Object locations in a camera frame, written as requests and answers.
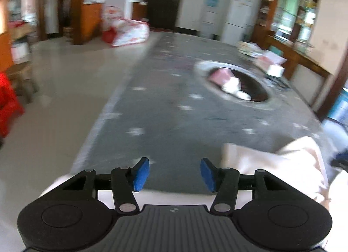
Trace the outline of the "small wooden stool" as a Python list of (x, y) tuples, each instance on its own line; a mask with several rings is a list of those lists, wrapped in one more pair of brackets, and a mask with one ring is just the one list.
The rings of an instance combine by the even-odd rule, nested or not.
[(26, 103), (31, 103), (33, 94), (39, 91), (34, 78), (32, 62), (27, 61), (14, 64), (5, 71), (5, 75), (9, 79), (16, 95), (22, 96)]

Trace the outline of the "white tissue box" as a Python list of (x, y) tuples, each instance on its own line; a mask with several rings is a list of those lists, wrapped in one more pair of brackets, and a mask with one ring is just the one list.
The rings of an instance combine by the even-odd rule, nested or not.
[(284, 68), (282, 65), (269, 65), (266, 74), (272, 77), (282, 77), (284, 73)]

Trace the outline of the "wooden arch shelf unit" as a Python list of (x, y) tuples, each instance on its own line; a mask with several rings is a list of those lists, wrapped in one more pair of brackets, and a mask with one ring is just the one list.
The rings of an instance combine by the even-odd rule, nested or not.
[[(7, 28), (8, 0), (1, 0), (1, 72), (13, 65)], [(49, 36), (58, 34), (58, 0), (44, 0), (45, 28)]]

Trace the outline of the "plastic bag pile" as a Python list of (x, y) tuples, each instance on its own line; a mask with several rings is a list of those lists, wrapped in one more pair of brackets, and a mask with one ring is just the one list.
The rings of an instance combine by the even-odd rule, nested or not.
[(253, 59), (253, 63), (263, 69), (268, 70), (271, 66), (281, 66), (287, 59), (269, 50), (262, 50), (256, 43), (238, 42), (238, 51)]

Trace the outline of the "wooden wall display cabinet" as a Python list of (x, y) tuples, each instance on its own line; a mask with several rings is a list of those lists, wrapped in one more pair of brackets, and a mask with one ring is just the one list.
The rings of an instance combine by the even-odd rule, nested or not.
[(264, 47), (266, 37), (308, 45), (320, 0), (260, 0), (251, 41)]

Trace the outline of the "small pink white cloth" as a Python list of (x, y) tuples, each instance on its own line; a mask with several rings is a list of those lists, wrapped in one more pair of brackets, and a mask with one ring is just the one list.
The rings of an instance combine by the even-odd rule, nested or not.
[(230, 69), (218, 68), (208, 76), (208, 81), (214, 83), (223, 92), (241, 100), (250, 101), (251, 96), (241, 90), (241, 81)]

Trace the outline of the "white refrigerator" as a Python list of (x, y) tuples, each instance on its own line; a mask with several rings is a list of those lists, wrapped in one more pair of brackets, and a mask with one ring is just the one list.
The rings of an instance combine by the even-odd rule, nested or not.
[(222, 30), (221, 42), (236, 46), (244, 36), (252, 12), (252, 0), (231, 0)]

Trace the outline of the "water dispenser with blue bottle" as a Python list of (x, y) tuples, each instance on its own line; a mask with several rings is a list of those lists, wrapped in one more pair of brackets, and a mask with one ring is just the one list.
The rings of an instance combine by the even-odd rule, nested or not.
[(205, 0), (201, 11), (199, 36), (213, 39), (218, 22), (219, 0)]

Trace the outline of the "wooden side table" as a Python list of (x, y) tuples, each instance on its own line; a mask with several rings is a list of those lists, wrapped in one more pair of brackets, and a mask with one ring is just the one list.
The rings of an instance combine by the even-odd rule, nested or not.
[(294, 49), (294, 44), (284, 42), (268, 35), (263, 47), (266, 50), (280, 50), (286, 61), (283, 77), (311, 108), (314, 108), (331, 73), (321, 67), (314, 59)]

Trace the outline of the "cream white garment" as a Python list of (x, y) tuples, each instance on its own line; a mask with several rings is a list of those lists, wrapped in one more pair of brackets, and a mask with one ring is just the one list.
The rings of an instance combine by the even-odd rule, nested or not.
[(275, 154), (224, 144), (220, 165), (249, 175), (256, 170), (266, 170), (314, 201), (328, 206), (329, 182), (325, 163), (319, 146), (309, 136), (290, 142)]

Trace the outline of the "red plastic stool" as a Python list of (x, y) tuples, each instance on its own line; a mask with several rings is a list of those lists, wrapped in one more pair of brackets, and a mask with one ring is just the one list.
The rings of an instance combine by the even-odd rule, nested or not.
[(24, 112), (9, 79), (5, 73), (1, 73), (1, 138), (5, 138), (9, 134), (12, 118), (16, 115), (23, 115)]

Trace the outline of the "round black table cooktop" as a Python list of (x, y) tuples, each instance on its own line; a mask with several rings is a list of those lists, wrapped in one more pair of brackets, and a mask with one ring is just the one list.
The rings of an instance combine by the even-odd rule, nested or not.
[(277, 103), (277, 96), (263, 78), (243, 67), (201, 60), (194, 65), (194, 73), (206, 89), (226, 101), (263, 110), (271, 110)]

